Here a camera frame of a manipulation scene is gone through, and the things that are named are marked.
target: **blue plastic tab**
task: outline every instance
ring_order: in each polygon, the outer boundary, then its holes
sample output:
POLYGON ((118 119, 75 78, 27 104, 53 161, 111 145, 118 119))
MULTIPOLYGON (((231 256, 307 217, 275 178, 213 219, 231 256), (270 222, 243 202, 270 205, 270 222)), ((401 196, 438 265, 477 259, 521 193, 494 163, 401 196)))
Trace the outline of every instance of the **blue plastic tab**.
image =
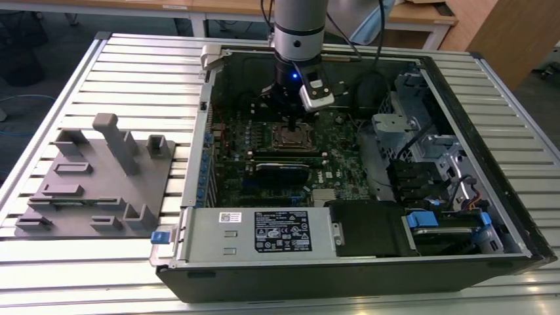
POLYGON ((149 241, 151 244, 162 245, 162 244, 170 243, 170 238, 171 238, 170 232, 155 231, 155 232, 151 232, 151 237, 149 238, 149 241))
POLYGON ((438 226, 435 215, 430 211, 414 211, 405 216, 410 228, 429 228, 438 226))
POLYGON ((407 222, 409 228, 415 228, 418 226, 418 223, 415 222, 415 219, 413 218, 413 215, 406 215, 405 220, 407 222))
POLYGON ((483 226, 491 224, 491 219, 486 212, 479 213, 479 219, 482 220, 483 226))

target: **slotted aluminum platform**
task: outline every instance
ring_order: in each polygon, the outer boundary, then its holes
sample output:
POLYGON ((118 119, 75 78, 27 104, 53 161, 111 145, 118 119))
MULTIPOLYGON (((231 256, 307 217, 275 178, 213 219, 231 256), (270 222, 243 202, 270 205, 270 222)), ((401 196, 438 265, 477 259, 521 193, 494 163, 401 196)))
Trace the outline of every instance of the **slotted aluminum platform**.
MULTIPOLYGON (((261 41, 113 34, 90 45, 29 147, 0 189, 0 236, 14 234, 57 154, 49 144, 57 129, 89 128, 98 112, 118 115, 118 128, 135 139, 153 132, 177 143, 159 224, 179 213, 189 142, 202 80, 205 43, 251 45, 261 41)), ((347 51, 326 45, 326 51, 347 51)), ((374 47, 362 47, 373 51, 374 47)), ((503 88, 483 60, 462 52, 385 49, 430 56, 451 86, 535 224, 560 255, 558 151, 503 88)), ((99 138, 93 130, 86 137, 99 138)), ((560 262, 521 276, 502 276, 458 293, 395 295, 277 303, 183 304, 147 263, 149 240, 2 241, 0 314, 107 314, 223 312, 227 314, 555 314, 560 310, 560 262)), ((161 247, 158 256, 170 255, 161 247)))

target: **barcode sticker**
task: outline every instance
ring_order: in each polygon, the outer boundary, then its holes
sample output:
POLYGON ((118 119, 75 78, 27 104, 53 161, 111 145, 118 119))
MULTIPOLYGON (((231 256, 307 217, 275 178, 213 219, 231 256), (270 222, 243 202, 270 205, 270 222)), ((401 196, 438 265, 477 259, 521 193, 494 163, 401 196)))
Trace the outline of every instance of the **barcode sticker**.
POLYGON ((186 7, 182 5, 162 5, 163 9, 174 9, 174 10, 186 10, 186 7))
POLYGON ((219 212, 219 223, 239 223, 241 212, 219 212))
POLYGON ((445 20, 434 20, 433 22, 434 24, 453 24, 454 23, 453 21, 445 21, 445 20))

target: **motherboard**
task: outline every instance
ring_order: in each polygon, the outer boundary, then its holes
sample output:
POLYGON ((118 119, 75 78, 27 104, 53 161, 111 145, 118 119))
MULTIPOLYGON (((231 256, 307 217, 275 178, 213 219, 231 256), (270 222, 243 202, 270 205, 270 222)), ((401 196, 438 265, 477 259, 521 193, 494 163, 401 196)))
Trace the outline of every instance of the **motherboard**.
POLYGON ((213 115, 218 207, 321 207, 369 198, 347 114, 323 110, 294 125, 254 110, 213 115))

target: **power supply label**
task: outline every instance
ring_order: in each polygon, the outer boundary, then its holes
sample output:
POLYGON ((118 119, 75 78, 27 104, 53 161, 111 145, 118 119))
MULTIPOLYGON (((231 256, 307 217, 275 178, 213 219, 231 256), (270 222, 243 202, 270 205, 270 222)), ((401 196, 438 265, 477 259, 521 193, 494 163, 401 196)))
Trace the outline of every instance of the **power supply label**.
POLYGON ((259 253, 310 251, 306 211, 254 212, 254 249, 259 253))

